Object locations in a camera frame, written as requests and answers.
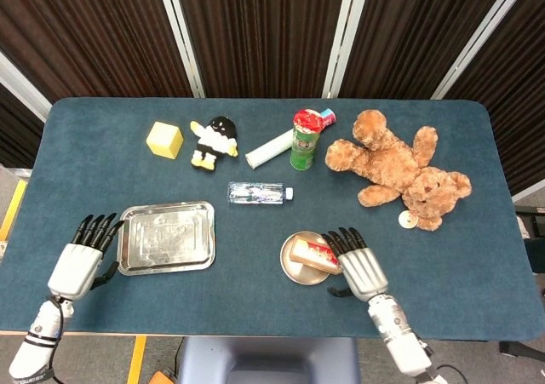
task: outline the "yellow sponge block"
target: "yellow sponge block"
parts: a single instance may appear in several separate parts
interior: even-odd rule
[[[184,138],[178,127],[160,122],[155,122],[146,139],[153,154],[172,159],[178,155],[183,142]]]

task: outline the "yellow floor tape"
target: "yellow floor tape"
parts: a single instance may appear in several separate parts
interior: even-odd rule
[[[146,337],[144,335],[136,336],[133,358],[130,361],[129,377],[127,384],[139,384],[140,372],[142,370],[142,360],[144,359],[144,350],[146,349]]]
[[[6,216],[3,218],[2,227],[0,228],[0,241],[7,241],[9,230],[13,225],[17,210],[19,209],[20,202],[25,194],[26,181],[19,180],[17,187],[15,188],[14,196],[11,198],[11,202],[8,206]]]

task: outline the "black and white plush toy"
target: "black and white plush toy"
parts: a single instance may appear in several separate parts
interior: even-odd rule
[[[197,148],[193,153],[193,167],[214,171],[215,160],[223,154],[236,157],[237,128],[227,117],[215,117],[203,127],[197,122],[191,122],[191,131],[199,137]]]

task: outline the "stuffed toy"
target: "stuffed toy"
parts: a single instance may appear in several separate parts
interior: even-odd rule
[[[365,110],[353,125],[353,136],[365,148],[337,140],[329,146],[325,163],[334,171],[351,170],[375,183],[358,194],[364,207],[389,203],[401,195],[418,216],[417,226],[435,231],[458,198],[471,193],[466,175],[427,166],[438,140],[433,127],[421,127],[411,148],[387,128],[381,112]]]
[[[198,137],[197,148],[193,152],[191,164],[196,169],[215,170],[215,160],[228,154],[238,155],[237,128],[227,117],[218,116],[209,121],[206,127],[191,122],[191,131]]]

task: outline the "table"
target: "table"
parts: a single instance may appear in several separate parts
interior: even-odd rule
[[[289,153],[253,171],[243,155],[283,133],[303,107],[333,109],[316,163],[299,172]],[[432,164],[471,178],[473,194],[445,216],[437,232],[398,225],[404,205],[366,209],[357,193],[369,185],[324,165],[335,139],[351,139],[356,116],[377,108],[389,128],[412,142],[432,125],[439,144]],[[193,119],[227,115],[238,127],[238,158],[214,174],[192,169]],[[154,121],[181,127],[176,160],[153,156],[145,139]],[[281,181],[295,188],[281,206],[227,203],[228,181]],[[517,228],[486,110],[465,100],[226,100],[70,98],[57,102],[45,126],[32,178],[0,267],[0,330],[27,330],[48,294],[47,281],[64,245],[89,213],[129,206],[206,200],[215,207],[217,254],[201,272],[125,277],[75,304],[71,330],[185,335],[376,337],[366,305],[326,288],[294,284],[281,269],[283,241],[301,230],[355,226],[373,248],[425,338],[524,340],[544,330],[543,308]],[[108,251],[106,267],[115,258]]]

